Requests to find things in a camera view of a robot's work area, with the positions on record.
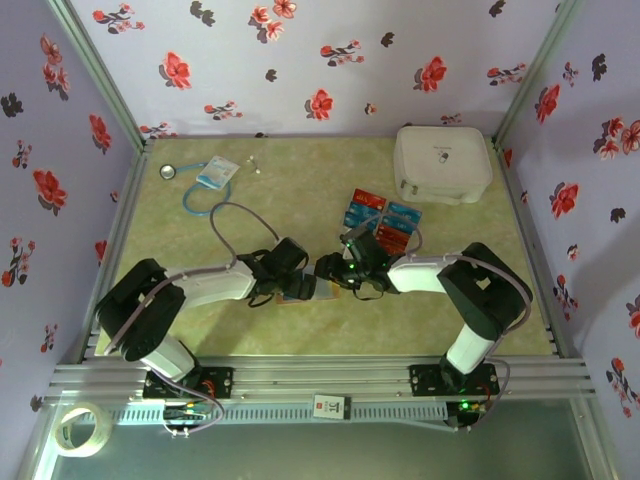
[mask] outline red flower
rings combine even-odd
[[[635,152],[640,148],[640,120],[636,120],[622,132],[620,141],[625,155],[629,155],[630,152]]]
[[[553,216],[556,218],[556,220],[563,213],[569,213],[575,208],[579,191],[579,185],[570,184],[565,185],[558,192],[556,197],[551,202],[551,210],[553,211]]]
[[[633,328],[636,331],[636,338],[640,338],[640,312],[633,312],[631,314],[629,327]]]
[[[33,179],[36,182],[36,190],[45,202],[58,208],[64,207],[67,192],[59,188],[58,179],[53,172],[36,169],[33,171]]]
[[[284,32],[282,28],[282,22],[269,22],[267,23],[267,38],[274,42],[278,40],[280,34]]]
[[[267,7],[254,8],[251,16],[258,23],[267,23],[269,21],[269,14],[267,13]]]
[[[613,160],[616,156],[616,153],[620,151],[620,147],[615,142],[615,140],[609,140],[601,149],[600,149],[600,158],[602,160],[606,160],[609,157]]]
[[[44,73],[44,81],[47,83],[55,83],[56,82],[56,72],[49,66],[48,63],[42,67],[42,73]]]
[[[504,162],[507,164],[507,168],[511,168],[511,157],[513,156],[513,151],[511,149],[504,152]]]
[[[444,74],[447,71],[447,67],[444,66],[444,62],[440,57],[433,57],[431,63],[424,66],[422,69],[422,90],[425,92],[437,91],[438,82],[444,78]]]
[[[296,11],[296,4],[291,3],[289,0],[275,0],[273,6],[273,13],[279,17],[293,18],[293,12]]]
[[[333,108],[333,98],[322,88],[311,97],[311,111],[318,120],[328,120],[329,110]]]
[[[622,123],[622,117],[612,118],[609,122],[609,135],[612,137],[617,137],[618,133],[624,128],[624,124]]]
[[[624,372],[624,363],[618,357],[614,358],[611,363],[619,372]]]
[[[101,242],[96,242],[95,248],[96,248],[96,256],[98,257],[98,265],[102,265],[104,252],[107,249],[107,241],[102,240]]]
[[[545,118],[553,113],[558,106],[558,95],[560,95],[560,84],[547,89],[540,98],[540,103],[536,106],[538,122],[544,123]]]
[[[51,65],[57,65],[62,61],[62,55],[60,55],[58,45],[49,40],[45,34],[42,34],[42,37],[40,37],[40,48],[47,56],[47,61]]]
[[[167,53],[167,57],[164,60],[164,69],[172,83],[180,90],[191,88],[189,83],[189,77],[191,76],[189,64],[183,62],[178,55],[173,52]]]
[[[97,115],[89,115],[89,123],[91,123],[91,132],[104,149],[108,149],[111,146],[111,135],[107,133],[107,126],[102,121],[101,117]]]
[[[58,83],[65,92],[68,92],[70,87],[67,77],[67,72],[64,71],[64,68],[60,67],[60,70],[58,71]]]

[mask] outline red card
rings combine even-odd
[[[411,238],[411,235],[401,232],[400,230],[396,230],[388,225],[380,225],[378,227],[376,238],[377,236],[383,237],[390,242],[397,243],[398,245],[402,245],[403,247],[409,243],[409,239]]]
[[[356,191],[353,192],[352,200],[356,203],[375,208],[379,211],[382,211],[385,204],[387,203],[386,198],[374,195],[373,193],[365,192],[364,190],[360,190],[359,188],[356,188]]]

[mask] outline gray cable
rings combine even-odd
[[[105,355],[110,355],[111,353],[113,353],[117,349],[118,343],[120,342],[120,340],[122,339],[124,334],[127,333],[127,330],[129,330],[129,328],[131,327],[133,322],[135,322],[136,319],[140,316],[140,314],[142,313],[142,310],[144,310],[144,308],[149,304],[149,302],[151,302],[154,299],[155,295],[160,290],[162,290],[164,287],[166,287],[167,285],[169,285],[172,282],[175,282],[176,280],[186,279],[188,277],[192,277],[192,276],[195,276],[195,275],[206,275],[206,274],[209,274],[209,273],[224,272],[224,271],[226,271],[226,270],[228,270],[230,268],[233,268],[235,266],[235,264],[238,262],[238,256],[236,254],[236,251],[233,249],[231,244],[229,242],[227,242],[227,240],[218,231],[218,228],[216,227],[215,222],[213,220],[214,213],[216,212],[216,210],[218,210],[223,205],[230,205],[230,206],[234,206],[234,207],[239,207],[239,208],[249,212],[251,215],[253,215],[255,218],[257,218],[260,221],[260,223],[262,223],[267,228],[267,230],[269,230],[272,233],[272,235],[275,237],[276,241],[280,240],[280,237],[278,236],[276,231],[271,227],[271,225],[269,225],[262,217],[260,217],[260,215],[258,215],[256,212],[254,212],[250,208],[245,207],[244,205],[240,205],[239,203],[234,203],[234,202],[219,202],[219,203],[215,204],[213,206],[213,208],[211,209],[211,212],[209,213],[209,223],[211,224],[211,229],[213,230],[213,233],[216,234],[216,236],[220,239],[222,244],[227,248],[227,250],[229,250],[229,253],[231,253],[231,262],[228,265],[223,265],[223,266],[218,266],[218,267],[204,267],[204,268],[193,268],[193,269],[189,269],[189,270],[184,270],[183,272],[177,273],[175,275],[172,275],[169,278],[167,278],[167,279],[163,280],[162,282],[160,282],[159,284],[157,284],[144,297],[144,299],[136,307],[136,309],[133,311],[133,313],[129,316],[127,321],[124,322],[122,327],[120,327],[120,330],[118,330],[118,332],[113,336],[113,338],[111,339],[111,342],[109,342],[109,345],[107,345],[107,347],[105,348],[105,351],[104,351]]]

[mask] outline white box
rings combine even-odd
[[[407,202],[474,203],[493,180],[484,138],[469,127],[401,128],[393,167]]]

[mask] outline small label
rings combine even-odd
[[[373,193],[365,192],[364,190],[360,190],[359,188],[356,188],[356,191],[353,193],[352,201],[361,205],[366,205],[370,208],[374,208],[380,212],[384,208],[384,204],[387,203],[386,198],[379,195],[374,195]]]
[[[351,416],[351,399],[333,395],[314,395],[313,416],[332,420],[348,420]]]

